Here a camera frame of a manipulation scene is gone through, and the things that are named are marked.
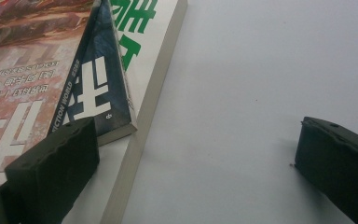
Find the red book cover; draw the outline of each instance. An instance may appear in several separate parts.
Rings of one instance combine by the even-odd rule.
[[[4,168],[63,122],[99,0],[0,0],[0,184]]]

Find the white surface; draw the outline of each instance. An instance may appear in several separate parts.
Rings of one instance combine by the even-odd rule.
[[[351,223],[290,167],[358,133],[358,1],[189,0],[123,224]]]

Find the black object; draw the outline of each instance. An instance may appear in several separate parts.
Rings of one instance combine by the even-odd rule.
[[[93,118],[62,126],[5,169],[0,224],[61,222],[99,160]]]
[[[358,223],[358,134],[329,121],[305,117],[296,168]]]

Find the white book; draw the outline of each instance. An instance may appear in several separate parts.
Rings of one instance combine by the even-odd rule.
[[[100,147],[98,170],[65,224],[121,223],[187,8],[186,0],[110,2],[138,131]]]

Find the dark blue book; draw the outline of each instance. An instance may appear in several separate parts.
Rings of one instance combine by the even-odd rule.
[[[136,131],[108,0],[101,3],[66,121],[94,116],[99,145]]]

